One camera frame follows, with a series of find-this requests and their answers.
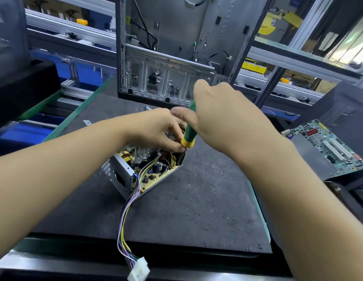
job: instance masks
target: black mat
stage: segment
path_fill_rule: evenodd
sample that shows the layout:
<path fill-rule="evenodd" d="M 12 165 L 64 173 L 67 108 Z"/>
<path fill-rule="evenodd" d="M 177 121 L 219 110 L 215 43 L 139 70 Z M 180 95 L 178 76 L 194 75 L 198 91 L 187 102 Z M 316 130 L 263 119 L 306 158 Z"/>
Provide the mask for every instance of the black mat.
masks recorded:
<path fill-rule="evenodd" d="M 114 116 L 142 111 L 144 104 L 118 99 L 109 85 L 62 132 Z M 98 170 L 34 232 L 115 239 L 124 199 Z M 227 156 L 197 137 L 180 170 L 131 207 L 126 239 L 164 245 L 271 253 L 247 180 Z"/>

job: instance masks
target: screwdriver handle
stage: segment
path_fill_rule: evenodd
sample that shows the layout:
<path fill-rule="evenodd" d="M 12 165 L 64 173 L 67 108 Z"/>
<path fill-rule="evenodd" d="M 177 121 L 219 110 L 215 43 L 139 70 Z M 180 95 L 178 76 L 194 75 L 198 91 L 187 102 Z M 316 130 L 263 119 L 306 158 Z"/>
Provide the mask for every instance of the screwdriver handle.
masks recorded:
<path fill-rule="evenodd" d="M 194 100 L 190 103 L 189 109 L 192 109 L 194 112 L 196 111 L 196 103 Z M 185 129 L 185 134 L 183 139 L 181 140 L 181 144 L 184 148 L 192 148 L 194 145 L 194 140 L 197 136 L 197 132 L 188 124 Z"/>

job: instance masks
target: person's left hand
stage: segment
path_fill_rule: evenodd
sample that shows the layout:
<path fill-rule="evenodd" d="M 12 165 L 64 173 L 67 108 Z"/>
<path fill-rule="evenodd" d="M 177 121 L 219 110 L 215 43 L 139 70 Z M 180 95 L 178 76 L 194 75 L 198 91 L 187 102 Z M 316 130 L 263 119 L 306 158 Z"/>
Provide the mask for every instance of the person's left hand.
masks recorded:
<path fill-rule="evenodd" d="M 180 144 L 184 128 L 187 124 L 174 117 L 166 108 L 156 108 L 149 111 L 132 113 L 111 120 L 120 120 L 121 133 L 125 136 L 127 144 L 146 148 L 160 148 L 168 152 L 184 152 Z M 167 138 L 166 132 L 170 131 L 177 142 Z"/>

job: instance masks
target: person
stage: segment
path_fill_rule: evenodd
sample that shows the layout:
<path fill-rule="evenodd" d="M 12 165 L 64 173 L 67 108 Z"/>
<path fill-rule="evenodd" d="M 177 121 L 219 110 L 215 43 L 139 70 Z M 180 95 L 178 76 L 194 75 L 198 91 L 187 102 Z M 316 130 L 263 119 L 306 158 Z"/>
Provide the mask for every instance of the person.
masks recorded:
<path fill-rule="evenodd" d="M 183 152 L 165 132 L 180 141 L 179 124 L 187 122 L 252 182 L 296 280 L 363 280 L 363 225 L 292 142 L 227 83 L 198 80 L 193 93 L 197 112 L 157 108 L 111 118 L 0 157 L 0 258 L 123 146 Z"/>

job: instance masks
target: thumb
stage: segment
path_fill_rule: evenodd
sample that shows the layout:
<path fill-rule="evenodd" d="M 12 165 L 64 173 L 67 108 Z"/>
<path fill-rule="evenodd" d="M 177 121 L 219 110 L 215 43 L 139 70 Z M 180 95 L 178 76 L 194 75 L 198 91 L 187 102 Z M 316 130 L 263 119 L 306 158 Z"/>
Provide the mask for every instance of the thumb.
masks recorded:
<path fill-rule="evenodd" d="M 185 148 L 178 142 L 172 141 L 165 134 L 161 137 L 158 148 L 171 153 L 182 153 Z"/>
<path fill-rule="evenodd" d="M 171 114 L 175 117 L 185 121 L 189 124 L 194 130 L 198 132 L 198 117 L 197 113 L 189 108 L 176 107 L 171 109 Z"/>

